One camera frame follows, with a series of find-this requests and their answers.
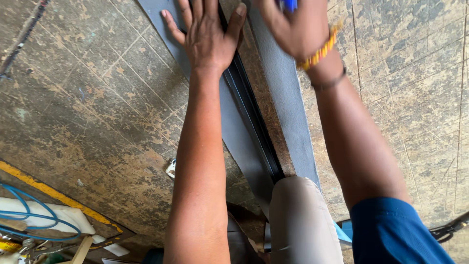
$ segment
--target forearm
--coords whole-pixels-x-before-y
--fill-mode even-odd
[[[342,68],[339,53],[333,51],[308,74],[313,83],[327,83],[340,76]],[[409,202],[393,153],[349,79],[317,91],[316,98],[327,152],[347,207],[378,196]]]
[[[184,249],[194,261],[203,251],[227,243],[225,163],[221,139],[219,77],[191,75],[189,102],[177,151],[173,205],[166,246]]]

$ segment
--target gray cloth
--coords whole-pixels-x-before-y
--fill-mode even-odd
[[[274,186],[270,229],[272,264],[343,264],[332,217],[319,188],[308,178],[288,177]],[[231,237],[228,232],[231,263],[263,263],[260,258],[254,258],[255,250],[239,230]]]

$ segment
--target blue hose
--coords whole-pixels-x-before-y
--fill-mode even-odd
[[[23,234],[22,232],[17,232],[17,231],[13,231],[13,230],[10,230],[10,229],[5,229],[3,227],[0,226],[0,231],[5,231],[5,232],[8,232],[8,233],[12,233],[12,234],[15,234],[15,235],[19,235],[19,236],[25,236],[25,237],[30,237],[30,238],[35,238],[35,239],[43,239],[43,240],[50,240],[50,241],[65,241],[65,240],[70,240],[70,239],[74,239],[74,238],[78,238],[80,235],[81,235],[81,231],[80,229],[78,229],[76,226],[72,225],[71,223],[69,222],[66,222],[64,220],[61,220],[57,217],[57,215],[54,213],[54,211],[52,211],[46,204],[44,204],[43,202],[39,201],[38,199],[36,199],[35,197],[23,192],[22,190],[20,189],[17,189],[13,186],[10,186],[10,185],[6,185],[6,184],[3,184],[0,182],[0,186],[4,187],[5,189],[7,189],[8,191],[10,191],[16,198],[18,198],[18,200],[23,204],[24,208],[26,209],[26,212],[23,213],[23,212],[13,212],[13,211],[2,211],[0,210],[0,218],[3,218],[3,219],[12,219],[12,220],[25,220],[27,219],[28,217],[39,217],[39,218],[44,218],[44,219],[49,219],[49,220],[53,220],[55,221],[54,224],[52,225],[48,225],[48,226],[31,226],[31,227],[28,227],[28,229],[47,229],[47,228],[52,228],[54,226],[56,226],[58,223],[62,223],[64,225],[68,225],[70,226],[71,228],[75,229],[76,232],[77,232],[77,235],[75,236],[72,236],[72,237],[67,237],[67,238],[46,238],[46,237],[40,237],[40,236],[34,236],[34,235],[29,235],[29,234]],[[26,197],[29,197],[31,198],[32,200],[34,200],[35,202],[39,203],[42,207],[44,207],[48,212],[51,213],[51,217],[49,216],[43,216],[43,215],[38,215],[38,214],[33,214],[31,213],[31,210],[28,206],[28,204],[26,203],[26,201],[20,197],[19,194],[22,194]],[[11,217],[11,216],[6,216],[6,215],[19,215],[19,216],[24,216],[24,217]]]

